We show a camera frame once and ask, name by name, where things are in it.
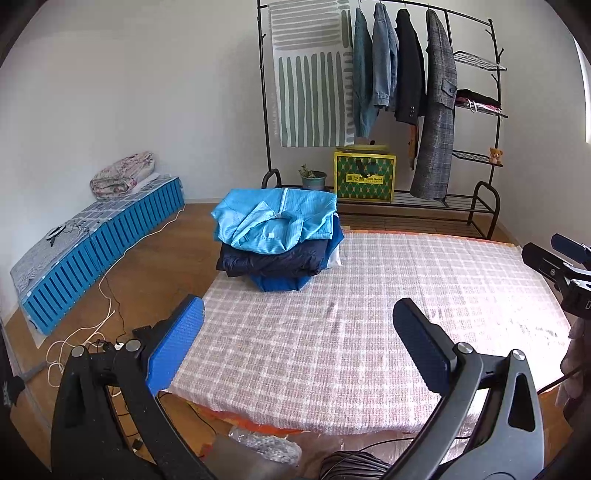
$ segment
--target plastic bag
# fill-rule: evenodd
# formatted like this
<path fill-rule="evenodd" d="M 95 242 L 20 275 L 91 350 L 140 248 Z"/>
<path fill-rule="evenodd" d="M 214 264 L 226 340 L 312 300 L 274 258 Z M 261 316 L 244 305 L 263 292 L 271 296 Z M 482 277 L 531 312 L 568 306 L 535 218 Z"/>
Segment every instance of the plastic bag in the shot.
<path fill-rule="evenodd" d="M 285 438 L 254 433 L 238 427 L 232 427 L 228 436 L 260 453 L 267 460 L 292 466 L 297 466 L 300 463 L 300 446 Z"/>

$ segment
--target floor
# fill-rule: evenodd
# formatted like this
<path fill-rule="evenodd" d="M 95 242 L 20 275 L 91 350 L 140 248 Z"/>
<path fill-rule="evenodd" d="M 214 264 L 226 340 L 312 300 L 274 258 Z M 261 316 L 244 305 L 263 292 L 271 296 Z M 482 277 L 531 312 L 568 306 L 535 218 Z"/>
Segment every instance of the floor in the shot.
<path fill-rule="evenodd" d="M 130 250 L 109 273 L 108 281 L 103 282 L 103 290 L 115 299 L 116 314 L 104 325 L 102 332 L 107 340 L 113 342 L 116 337 L 124 334 L 121 340 L 130 337 L 132 329 L 153 325 L 161 319 L 167 318 L 172 310 L 184 297 L 192 293 L 203 296 L 217 272 L 215 269 L 219 244 L 212 239 L 213 219 L 209 213 L 213 205 L 187 205 L 178 220 L 158 235 L 153 235 Z M 373 213 L 381 213 L 378 207 Z M 341 223 L 350 229 L 410 231 L 425 233 L 440 233 L 445 235 L 477 236 L 473 227 L 465 222 L 442 222 L 440 220 L 420 220 L 414 218 L 384 218 L 380 216 L 358 216 L 355 208 L 341 214 Z M 425 211 L 400 210 L 401 215 L 416 215 Z M 482 229 L 488 228 L 486 219 L 476 220 Z M 499 228 L 495 231 L 493 240 L 510 243 L 509 238 Z M 28 332 L 25 320 L 17 311 L 7 324 L 7 334 L 15 351 L 20 367 L 26 371 L 39 364 L 46 357 L 47 347 L 56 340 L 62 340 L 81 327 L 98 324 L 105 318 L 108 301 L 105 300 L 95 284 L 72 308 L 71 312 L 59 324 L 53 334 L 37 349 Z M 86 339 L 88 330 L 74 336 L 71 341 L 82 342 Z M 63 359 L 67 358 L 69 348 L 64 349 Z M 59 347 L 54 347 L 48 356 L 50 361 L 57 358 Z M 51 371 L 51 381 L 59 383 L 57 368 Z M 53 416 L 57 389 L 47 382 L 47 370 L 38 374 L 29 383 L 32 395 L 40 408 L 38 414 L 22 395 L 18 405 L 13 408 L 12 419 L 31 449 L 47 465 L 49 464 L 49 425 Z M 196 415 L 194 408 L 186 401 L 167 394 L 162 404 L 174 425 L 179 430 L 187 444 L 199 454 L 202 447 L 211 444 L 212 428 L 221 434 L 226 434 L 230 425 L 213 419 L 201 412 L 208 426 Z M 125 415 L 125 404 L 121 396 L 113 399 L 120 421 L 130 443 L 137 437 L 136 428 L 129 415 Z M 139 454 L 149 458 L 143 447 Z"/>

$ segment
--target white cable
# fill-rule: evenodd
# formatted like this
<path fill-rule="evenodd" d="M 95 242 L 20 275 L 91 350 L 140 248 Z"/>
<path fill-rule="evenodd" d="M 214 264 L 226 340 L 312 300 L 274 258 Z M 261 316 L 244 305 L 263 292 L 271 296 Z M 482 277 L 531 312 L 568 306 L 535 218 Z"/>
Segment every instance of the white cable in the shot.
<path fill-rule="evenodd" d="M 64 351 L 64 345 L 68 345 L 69 347 L 72 347 L 72 348 L 74 348 L 74 345 L 72 345 L 71 343 L 68 343 L 68 340 L 69 340 L 69 339 L 70 339 L 70 338 L 71 338 L 73 335 L 77 334 L 77 333 L 78 333 L 79 331 L 81 331 L 81 330 L 92 330 L 92 329 L 95 329 L 95 330 L 94 330 L 94 332 L 92 332 L 92 333 L 90 334 L 90 336 L 89 336 L 89 337 L 88 337 L 88 338 L 87 338 L 87 339 L 86 339 L 86 340 L 85 340 L 85 341 L 82 343 L 82 345 L 83 345 L 83 346 L 86 346 L 86 344 L 87 344 L 87 343 L 91 343 L 91 342 L 90 342 L 90 339 L 91 339 L 91 338 L 93 338 L 95 335 L 101 335 L 101 337 L 103 337 L 103 340 L 105 340 L 105 341 L 106 341 L 105 335 L 104 335 L 102 332 L 100 332 L 100 329 L 103 327 L 103 325 L 106 323 L 106 321 L 107 321 L 107 320 L 109 320 L 109 319 L 110 319 L 110 318 L 113 316 L 113 314 L 115 313 L 115 310 L 111 310 L 111 307 L 113 306 L 113 299 L 112 299 L 111 297 L 108 297 L 107 295 L 105 295 L 105 293 L 103 292 L 102 288 L 100 287 L 100 286 L 101 286 L 101 284 L 103 283 L 103 280 L 104 280 L 104 279 L 105 279 L 105 277 L 107 276 L 107 274 L 108 274 L 108 273 L 111 271 L 111 269 L 113 269 L 113 267 L 114 267 L 114 266 L 115 266 L 117 263 L 119 263 L 119 261 L 120 261 L 120 260 L 122 260 L 122 259 L 123 259 L 123 257 L 125 256 L 125 254 L 126 254 L 126 253 L 127 253 L 129 250 L 131 250 L 133 247 L 135 247 L 135 246 L 136 246 L 138 243 L 140 243 L 140 242 L 141 242 L 141 241 L 142 241 L 144 238 L 148 238 L 149 236 L 156 235 L 157 233 L 160 233 L 162 230 L 164 230 L 164 229 L 165 229 L 165 228 L 166 228 L 168 225 L 170 225 L 171 223 L 173 223 L 173 222 L 176 222 L 176 220 L 177 220 L 178 216 L 180 215 L 180 213 L 181 213 L 181 212 L 184 212 L 184 209 L 185 209 L 185 205 L 183 205 L 183 208 L 177 212 L 177 215 L 176 215 L 176 217 L 174 217 L 174 219 L 172 219 L 172 220 L 170 220 L 169 222 L 167 222 L 167 223 L 166 223 L 166 224 L 165 224 L 165 225 L 164 225 L 164 226 L 163 226 L 163 227 L 162 227 L 160 230 L 158 230 L 158 231 L 156 231 L 156 232 L 149 233 L 148 235 L 145 235 L 145 236 L 143 236 L 143 237 L 142 237 L 142 238 L 140 238 L 140 239 L 139 239 L 139 240 L 138 240 L 136 243 L 134 243 L 133 245 L 131 245 L 131 247 L 129 247 L 128 249 L 126 249 L 126 250 L 125 250 L 125 252 L 123 252 L 123 255 L 121 255 L 121 257 L 120 257 L 120 258 L 118 258 L 118 259 L 117 259 L 117 261 L 116 261 L 116 262 L 115 262 L 113 265 L 111 265 L 111 266 L 109 267 L 109 269 L 108 269 L 108 270 L 105 272 L 105 274 L 103 275 L 103 277 L 100 279 L 100 282 L 99 282 L 99 291 L 100 291 L 100 294 L 101 294 L 101 295 L 102 295 L 102 296 L 103 296 L 105 299 L 109 300 L 109 310 L 108 310 L 108 312 L 109 312 L 109 313 L 107 314 L 107 316 L 105 317 L 105 319 L 104 319 L 103 321 L 101 321 L 101 322 L 100 322 L 98 325 L 94 325 L 93 327 L 82 327 L 82 328 L 79 328 L 79 329 L 78 329 L 78 330 L 76 330 L 75 332 L 73 332 L 73 333 L 69 334 L 69 335 L 68 335 L 68 337 L 67 337 L 65 340 L 58 340 L 57 342 L 53 342 L 53 343 L 52 343 L 52 344 L 49 346 L 49 348 L 47 349 L 47 352 L 46 352 L 46 354 L 45 354 L 45 360 L 46 360 L 46 362 L 48 363 L 48 367 L 47 367 L 47 383 L 48 383 L 48 384 L 49 384 L 51 387 L 53 387 L 53 388 L 59 388 L 59 385 L 53 385 L 53 384 L 50 382 L 50 380 L 49 380 L 49 375 L 50 375 L 50 373 L 51 373 L 51 367 L 53 367 L 53 366 L 57 365 L 57 366 L 59 367 L 59 369 L 60 369 L 60 372 L 63 374 L 63 372 L 64 372 L 64 364 L 63 364 L 63 363 L 61 363 L 61 356 L 62 356 L 62 354 L 63 354 L 63 351 Z M 61 343 L 61 348 L 60 348 L 60 355 L 57 357 L 57 360 L 55 360 L 55 361 L 53 361 L 53 362 L 50 362 L 50 361 L 49 361 L 49 359 L 48 359 L 48 357 L 49 357 L 49 350 L 51 350 L 51 348 L 52 348 L 54 345 L 58 344 L 58 343 Z M 120 395 L 120 394 L 121 394 L 121 391 L 119 391 L 119 393 L 117 393 L 117 394 L 113 395 L 113 397 L 116 397 L 117 395 Z"/>

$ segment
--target green patterned box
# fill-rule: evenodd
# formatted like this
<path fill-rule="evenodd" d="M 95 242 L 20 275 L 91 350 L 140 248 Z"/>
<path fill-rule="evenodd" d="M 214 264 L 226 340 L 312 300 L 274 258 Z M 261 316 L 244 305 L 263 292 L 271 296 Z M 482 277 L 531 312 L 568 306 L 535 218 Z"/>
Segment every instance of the green patterned box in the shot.
<path fill-rule="evenodd" d="M 384 200 L 394 195 L 394 155 L 335 152 L 335 193 L 341 199 Z"/>

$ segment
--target denim jacket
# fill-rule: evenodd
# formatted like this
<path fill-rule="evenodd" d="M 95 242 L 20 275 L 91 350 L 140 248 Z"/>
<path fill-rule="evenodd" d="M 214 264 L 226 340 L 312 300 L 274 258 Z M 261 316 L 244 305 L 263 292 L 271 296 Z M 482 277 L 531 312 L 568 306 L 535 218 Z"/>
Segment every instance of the denim jacket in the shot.
<path fill-rule="evenodd" d="M 398 72 L 398 37 L 382 3 L 374 12 L 374 105 L 396 108 L 396 78 Z"/>
<path fill-rule="evenodd" d="M 368 23 L 360 8 L 356 10 L 353 44 L 353 120 L 355 135 L 368 138 L 378 117 L 374 107 L 374 62 Z"/>

